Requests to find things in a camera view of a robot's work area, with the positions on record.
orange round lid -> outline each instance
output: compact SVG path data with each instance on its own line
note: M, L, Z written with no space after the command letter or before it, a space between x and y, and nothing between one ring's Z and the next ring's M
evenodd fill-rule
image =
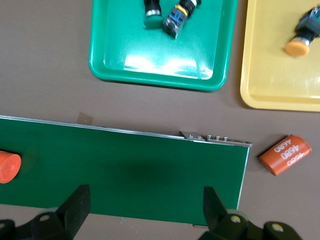
M21 166L21 157L18 154L12 154L0 164L0 183L10 182L18 174Z
M304 56L309 53L309 47L302 41L291 41L285 46L285 51L294 57Z

table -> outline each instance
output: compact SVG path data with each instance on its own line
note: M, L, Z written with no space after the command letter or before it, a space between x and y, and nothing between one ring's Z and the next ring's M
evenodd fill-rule
M247 2L239 1L228 80L216 92L103 82L94 77L88 68L90 1L3 2L0 114L163 134L185 130L252 142L239 209L259 227L266 221L282 221L303 239L317 239L320 114L258 110L243 103L239 88ZM275 177L257 156L288 134L303 137L313 152ZM0 217L18 224L38 211L0 205ZM193 240L204 231L178 223L122 220L91 214L76 239Z

red-orange cylinder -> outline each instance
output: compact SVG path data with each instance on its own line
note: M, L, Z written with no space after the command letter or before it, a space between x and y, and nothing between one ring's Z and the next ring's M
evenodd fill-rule
M259 160L269 172L277 176L311 151L310 145L301 137L289 135L259 156Z

green tray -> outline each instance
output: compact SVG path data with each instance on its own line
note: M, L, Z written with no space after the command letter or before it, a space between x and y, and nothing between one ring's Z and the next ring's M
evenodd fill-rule
M204 186L213 186L227 208L238 207L250 149L4 116L0 133L0 150L22 158L18 175L0 184L0 204L57 207L89 184L91 213L196 225L206 224Z
M161 0L164 17L178 0ZM102 80L215 91L227 79L238 0L203 0L173 39L143 0L93 0L89 67Z

orange cylinder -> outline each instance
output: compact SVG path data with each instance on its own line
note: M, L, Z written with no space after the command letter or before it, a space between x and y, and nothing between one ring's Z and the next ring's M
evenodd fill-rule
M289 135L259 156L259 160L269 172L277 176L311 151L309 144L301 137Z
M21 157L18 154L0 151L0 184L10 182L18 174Z

